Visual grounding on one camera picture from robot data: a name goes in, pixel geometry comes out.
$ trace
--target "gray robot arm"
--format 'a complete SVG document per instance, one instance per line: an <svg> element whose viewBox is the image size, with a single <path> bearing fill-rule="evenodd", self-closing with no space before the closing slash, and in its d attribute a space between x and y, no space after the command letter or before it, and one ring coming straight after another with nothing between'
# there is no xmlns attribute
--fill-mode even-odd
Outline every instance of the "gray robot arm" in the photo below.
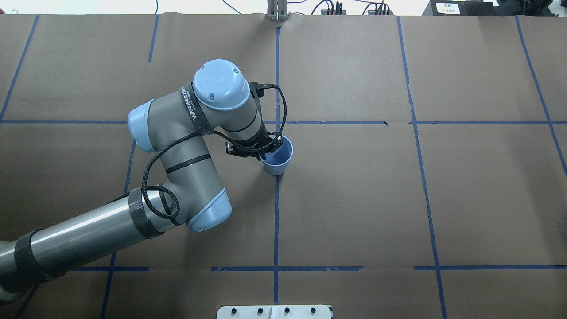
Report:
<svg viewBox="0 0 567 319"><path fill-rule="evenodd" d="M281 130L270 134L257 107L268 87L274 86L248 83L236 65L214 60L179 91L132 110L128 127L138 146L146 152L169 148L158 153L168 181L142 185L90 212L0 242L0 305L28 287L178 225L201 232L225 221L232 208L202 135L222 135L213 131L221 127L230 140L227 153L237 156L260 159L277 149Z"/></svg>

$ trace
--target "plastic cup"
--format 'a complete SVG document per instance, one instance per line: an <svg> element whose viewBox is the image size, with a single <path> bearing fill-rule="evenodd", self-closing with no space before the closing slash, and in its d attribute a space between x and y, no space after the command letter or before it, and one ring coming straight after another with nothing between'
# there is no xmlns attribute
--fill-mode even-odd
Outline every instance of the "plastic cup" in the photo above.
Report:
<svg viewBox="0 0 567 319"><path fill-rule="evenodd" d="M282 135L282 141L283 144L272 154L266 153L266 160L262 159L264 169L274 176L284 173L291 156L293 156L293 145L289 138Z"/></svg>

